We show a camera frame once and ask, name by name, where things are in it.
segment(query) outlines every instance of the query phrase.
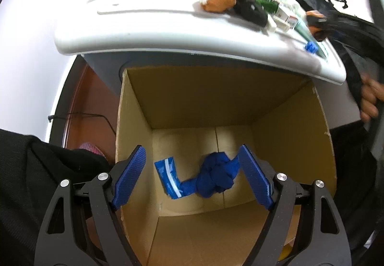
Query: black cable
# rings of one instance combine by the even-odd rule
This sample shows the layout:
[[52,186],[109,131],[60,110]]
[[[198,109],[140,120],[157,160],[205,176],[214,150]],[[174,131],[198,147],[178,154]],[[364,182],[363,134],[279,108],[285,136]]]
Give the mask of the black cable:
[[102,114],[85,113],[85,112],[69,112],[64,115],[49,115],[48,121],[51,122],[53,119],[67,119],[69,115],[73,115],[73,114],[87,115],[88,118],[97,118],[97,117],[104,118],[107,121],[109,127],[111,128],[113,134],[116,136],[116,131],[113,129],[111,122],[106,116]]

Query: white wall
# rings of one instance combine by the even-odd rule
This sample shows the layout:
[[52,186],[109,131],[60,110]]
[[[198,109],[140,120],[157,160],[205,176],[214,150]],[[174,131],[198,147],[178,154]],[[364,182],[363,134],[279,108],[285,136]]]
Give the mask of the white wall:
[[74,58],[53,42],[57,13],[71,0],[0,4],[0,128],[45,139],[60,82]]
[[[368,0],[350,0],[359,10],[357,14],[360,18],[372,21],[372,15],[369,10]],[[314,80],[318,90],[321,103],[327,117],[330,128],[338,127],[344,124],[358,121],[360,112],[357,104],[352,98],[347,83],[341,86],[333,85],[320,80]]]

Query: blue cloth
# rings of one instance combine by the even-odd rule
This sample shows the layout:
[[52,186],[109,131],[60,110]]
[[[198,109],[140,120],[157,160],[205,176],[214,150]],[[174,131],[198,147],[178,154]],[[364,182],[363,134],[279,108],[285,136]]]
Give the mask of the blue cloth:
[[180,181],[177,177],[175,161],[172,157],[155,162],[155,167],[167,194],[172,199],[175,200],[186,196],[180,189]]
[[[167,172],[166,166],[174,172]],[[155,167],[172,199],[189,196],[192,193],[199,193],[202,197],[209,198],[215,192],[220,193],[233,186],[240,164],[237,157],[230,160],[224,152],[213,152],[204,159],[197,177],[182,183],[177,178],[173,158],[158,161]]]

